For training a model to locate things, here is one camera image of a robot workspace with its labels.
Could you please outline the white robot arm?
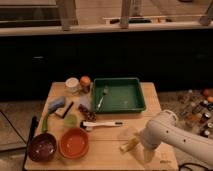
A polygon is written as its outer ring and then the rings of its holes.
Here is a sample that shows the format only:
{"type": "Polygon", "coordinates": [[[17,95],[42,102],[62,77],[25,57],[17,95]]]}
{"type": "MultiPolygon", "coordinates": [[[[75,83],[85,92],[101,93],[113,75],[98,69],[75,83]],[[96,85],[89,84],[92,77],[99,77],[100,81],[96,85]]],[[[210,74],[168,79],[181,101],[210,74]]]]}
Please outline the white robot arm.
{"type": "Polygon", "coordinates": [[[139,133],[143,147],[155,150],[164,142],[213,167],[213,140],[184,131],[176,126],[177,122],[173,111],[160,111],[139,133]]]}

